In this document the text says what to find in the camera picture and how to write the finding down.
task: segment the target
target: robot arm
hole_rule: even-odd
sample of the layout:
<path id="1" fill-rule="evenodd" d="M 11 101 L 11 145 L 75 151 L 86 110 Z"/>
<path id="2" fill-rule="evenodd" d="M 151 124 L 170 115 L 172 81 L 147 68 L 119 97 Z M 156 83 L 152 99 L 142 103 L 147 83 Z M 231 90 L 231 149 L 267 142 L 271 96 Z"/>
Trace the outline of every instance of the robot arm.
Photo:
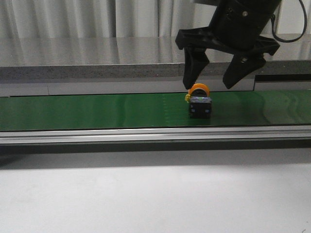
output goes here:
<path id="1" fill-rule="evenodd" d="M 223 82 L 230 89 L 247 74 L 263 67 L 264 53 L 274 55 L 279 44 L 260 36 L 281 0 L 194 0 L 217 5 L 208 27 L 179 30 L 176 43 L 185 51 L 183 83 L 190 89 L 209 60 L 206 49 L 233 54 Z"/>

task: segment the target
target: orange ring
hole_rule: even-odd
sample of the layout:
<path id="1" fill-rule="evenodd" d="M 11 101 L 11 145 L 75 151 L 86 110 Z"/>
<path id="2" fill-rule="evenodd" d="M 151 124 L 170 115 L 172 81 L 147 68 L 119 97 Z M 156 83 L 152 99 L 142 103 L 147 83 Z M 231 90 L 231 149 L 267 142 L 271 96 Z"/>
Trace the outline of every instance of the orange ring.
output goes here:
<path id="1" fill-rule="evenodd" d="M 209 96 L 209 87 L 202 83 L 196 83 L 192 86 L 192 88 L 189 89 L 188 94 L 191 95 L 192 92 L 196 89 L 202 89 L 206 92 L 207 96 Z"/>

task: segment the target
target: granite countertop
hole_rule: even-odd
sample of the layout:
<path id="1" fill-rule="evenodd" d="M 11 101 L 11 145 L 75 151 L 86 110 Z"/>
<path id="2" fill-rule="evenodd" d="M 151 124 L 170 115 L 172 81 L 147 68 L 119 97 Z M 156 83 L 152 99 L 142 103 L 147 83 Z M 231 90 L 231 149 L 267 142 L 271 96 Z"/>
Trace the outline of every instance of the granite countertop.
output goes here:
<path id="1" fill-rule="evenodd" d="M 296 35 L 282 35 L 293 38 Z M 0 39 L 0 82 L 183 76 L 184 52 L 175 37 Z M 207 50 L 202 75 L 223 75 L 231 54 Z M 310 74 L 311 35 L 281 43 L 255 74 Z"/>

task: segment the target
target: metal frame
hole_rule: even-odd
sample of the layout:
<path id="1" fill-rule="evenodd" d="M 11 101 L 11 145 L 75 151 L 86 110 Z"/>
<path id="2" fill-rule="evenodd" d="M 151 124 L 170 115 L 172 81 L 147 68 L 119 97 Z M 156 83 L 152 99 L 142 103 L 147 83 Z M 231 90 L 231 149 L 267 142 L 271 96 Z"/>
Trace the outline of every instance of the metal frame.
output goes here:
<path id="1" fill-rule="evenodd" d="M 268 138 L 311 139 L 311 125 L 1 132 L 0 145 Z"/>

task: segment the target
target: white curtain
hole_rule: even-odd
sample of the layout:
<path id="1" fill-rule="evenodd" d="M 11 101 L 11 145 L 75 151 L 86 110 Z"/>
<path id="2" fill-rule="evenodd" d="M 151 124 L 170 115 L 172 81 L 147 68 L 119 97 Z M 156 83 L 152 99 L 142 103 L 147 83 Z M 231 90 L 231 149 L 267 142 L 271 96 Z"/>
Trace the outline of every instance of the white curtain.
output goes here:
<path id="1" fill-rule="evenodd" d="M 214 11 L 190 0 L 0 0 L 0 38 L 175 36 L 207 26 Z M 279 33 L 299 33 L 298 0 L 283 0 L 278 19 Z"/>

